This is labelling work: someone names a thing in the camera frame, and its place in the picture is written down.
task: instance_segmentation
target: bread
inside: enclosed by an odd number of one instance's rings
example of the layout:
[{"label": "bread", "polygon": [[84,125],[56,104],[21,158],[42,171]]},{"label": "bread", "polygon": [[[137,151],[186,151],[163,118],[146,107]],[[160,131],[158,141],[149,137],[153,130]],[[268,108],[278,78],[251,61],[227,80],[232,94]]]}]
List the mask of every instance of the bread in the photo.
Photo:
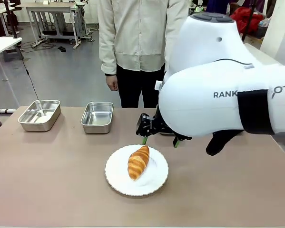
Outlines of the bread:
[{"label": "bread", "polygon": [[141,147],[132,153],[128,159],[128,174],[132,180],[137,180],[143,173],[150,158],[150,151],[147,146]]}]

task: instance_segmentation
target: red bag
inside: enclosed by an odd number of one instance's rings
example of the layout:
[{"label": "red bag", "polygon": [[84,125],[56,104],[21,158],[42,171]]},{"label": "red bag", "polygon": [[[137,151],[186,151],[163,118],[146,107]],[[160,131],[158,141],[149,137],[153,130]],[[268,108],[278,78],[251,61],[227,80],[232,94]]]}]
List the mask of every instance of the red bag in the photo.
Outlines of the red bag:
[{"label": "red bag", "polygon": [[[237,30],[239,33],[244,33],[251,9],[247,7],[238,8],[230,17],[236,21]],[[262,15],[253,14],[248,33],[256,32],[258,29],[258,24],[263,20]]]}]

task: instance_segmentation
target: metal container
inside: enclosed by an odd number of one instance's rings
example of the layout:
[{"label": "metal container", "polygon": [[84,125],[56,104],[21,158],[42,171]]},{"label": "metal container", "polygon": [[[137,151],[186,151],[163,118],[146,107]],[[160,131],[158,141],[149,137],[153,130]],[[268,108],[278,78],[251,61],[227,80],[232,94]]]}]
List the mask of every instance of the metal container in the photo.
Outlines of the metal container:
[{"label": "metal container", "polygon": [[113,110],[114,104],[111,102],[88,103],[81,120],[85,133],[109,133],[112,123]]},{"label": "metal container", "polygon": [[60,101],[36,100],[19,117],[18,122],[25,131],[47,132],[61,113]]}]

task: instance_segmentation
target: plate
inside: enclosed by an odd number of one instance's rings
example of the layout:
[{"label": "plate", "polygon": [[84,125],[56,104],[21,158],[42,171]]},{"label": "plate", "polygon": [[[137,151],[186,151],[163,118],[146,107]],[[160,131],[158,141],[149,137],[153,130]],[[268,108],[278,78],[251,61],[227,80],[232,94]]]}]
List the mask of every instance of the plate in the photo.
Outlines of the plate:
[{"label": "plate", "polygon": [[115,151],[105,166],[108,183],[116,191],[129,196],[144,196],[158,190],[167,180],[168,165],[165,157],[149,147],[150,158],[144,172],[137,180],[128,175],[128,159],[142,145],[130,145]]}]

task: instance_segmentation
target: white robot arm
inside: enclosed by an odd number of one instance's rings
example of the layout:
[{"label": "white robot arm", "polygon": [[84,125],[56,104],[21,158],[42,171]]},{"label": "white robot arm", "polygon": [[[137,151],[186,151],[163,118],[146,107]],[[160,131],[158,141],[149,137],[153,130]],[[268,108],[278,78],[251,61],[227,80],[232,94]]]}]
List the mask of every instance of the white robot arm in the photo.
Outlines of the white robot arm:
[{"label": "white robot arm", "polygon": [[285,66],[259,63],[226,15],[201,13],[186,20],[156,89],[157,113],[141,115],[138,135],[170,130],[184,140],[212,133],[206,151],[215,155],[244,130],[285,132]]}]

